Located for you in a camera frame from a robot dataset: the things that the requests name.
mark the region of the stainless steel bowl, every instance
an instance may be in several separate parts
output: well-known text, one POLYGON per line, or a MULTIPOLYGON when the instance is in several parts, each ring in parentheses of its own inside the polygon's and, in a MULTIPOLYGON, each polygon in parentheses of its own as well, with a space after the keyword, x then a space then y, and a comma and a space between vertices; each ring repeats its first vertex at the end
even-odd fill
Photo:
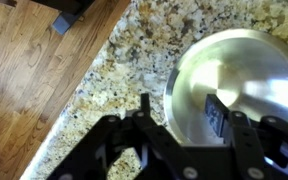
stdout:
POLYGON ((246 29, 226 30, 193 45, 172 71, 164 94, 166 117, 184 143, 222 143, 204 117, 208 93, 253 120, 275 115, 288 121, 287 45, 246 29))

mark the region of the bowl rim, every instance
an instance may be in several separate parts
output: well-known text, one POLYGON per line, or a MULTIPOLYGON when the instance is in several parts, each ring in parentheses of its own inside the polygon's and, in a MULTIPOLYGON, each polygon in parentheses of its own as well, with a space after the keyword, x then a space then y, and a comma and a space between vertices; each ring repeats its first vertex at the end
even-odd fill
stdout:
POLYGON ((280 52, 281 55, 283 55, 285 59, 288 60, 288 45, 286 43, 284 43, 281 39, 277 38, 276 36, 273 36, 269 33, 257 31, 257 30, 228 29, 228 30, 224 30, 221 32, 211 34, 205 38, 202 38, 197 43, 193 44, 187 51, 185 51, 185 53, 181 56, 181 58, 178 60, 178 62, 174 66, 168 78, 168 81, 166 83, 166 87, 164 88, 163 106, 164 106, 165 118, 170 124, 171 130, 175 133, 177 138, 179 138, 184 143, 190 143, 190 142, 188 141, 188 138, 185 137, 185 135, 182 133, 179 126, 177 125, 175 117, 173 115, 173 111, 172 111, 173 88, 174 88, 177 76, 181 72, 181 67, 185 66, 185 63, 187 63, 188 59, 190 59, 190 56, 194 55, 194 52, 205 49, 209 45, 214 44, 216 42, 220 42, 220 41, 223 41, 226 39, 232 39, 232 38, 249 38, 249 39, 261 41, 262 43, 265 43, 271 46, 272 48, 275 48, 277 52, 280 52))

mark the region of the granite countertop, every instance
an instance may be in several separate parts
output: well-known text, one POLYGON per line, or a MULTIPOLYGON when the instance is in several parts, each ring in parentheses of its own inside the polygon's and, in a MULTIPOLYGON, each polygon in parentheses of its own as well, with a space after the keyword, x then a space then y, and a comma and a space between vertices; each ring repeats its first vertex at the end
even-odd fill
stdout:
MULTIPOLYGON (((229 28, 268 32, 288 43, 288 0, 132 0, 22 179, 45 179, 106 114, 125 115, 151 96, 152 117, 168 129, 163 90, 181 55, 229 28)), ((140 165, 127 150, 108 175, 132 179, 140 165)))

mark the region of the bolt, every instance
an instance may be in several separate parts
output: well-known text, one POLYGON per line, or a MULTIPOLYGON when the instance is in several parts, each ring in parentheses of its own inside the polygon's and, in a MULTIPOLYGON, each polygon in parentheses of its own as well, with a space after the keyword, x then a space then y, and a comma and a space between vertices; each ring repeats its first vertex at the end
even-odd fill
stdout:
POLYGON ((186 179, 196 179, 198 176, 197 171, 192 167, 184 168, 183 174, 186 179))
POLYGON ((264 173, 258 168, 254 168, 254 167, 248 168, 247 172, 248 172, 248 175, 250 175, 251 178, 253 179, 259 180, 259 179, 264 178, 264 173))
POLYGON ((138 117, 143 117, 143 116, 144 116, 144 113, 143 113, 143 112, 138 112, 138 113, 137 113, 137 116, 138 116, 138 117))
POLYGON ((235 113, 235 116, 236 116, 236 117, 242 117, 242 116, 243 116, 243 114, 242 114, 242 113, 240 113, 240 112, 236 112, 236 113, 235 113))
POLYGON ((115 122, 116 121, 116 118, 114 116, 111 116, 109 119, 108 119, 108 122, 115 122))
POLYGON ((58 180, 73 180, 72 174, 63 174, 58 180))
POLYGON ((276 123, 276 120, 272 117, 267 118, 268 122, 270 123, 276 123))

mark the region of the wooden floor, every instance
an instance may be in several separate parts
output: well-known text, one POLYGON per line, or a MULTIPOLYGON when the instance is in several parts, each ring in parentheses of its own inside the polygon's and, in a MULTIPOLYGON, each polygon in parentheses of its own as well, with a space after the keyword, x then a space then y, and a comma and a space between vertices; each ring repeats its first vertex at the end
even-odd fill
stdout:
POLYGON ((96 0, 65 36, 58 12, 0 4, 0 179, 19 179, 129 0, 96 0))

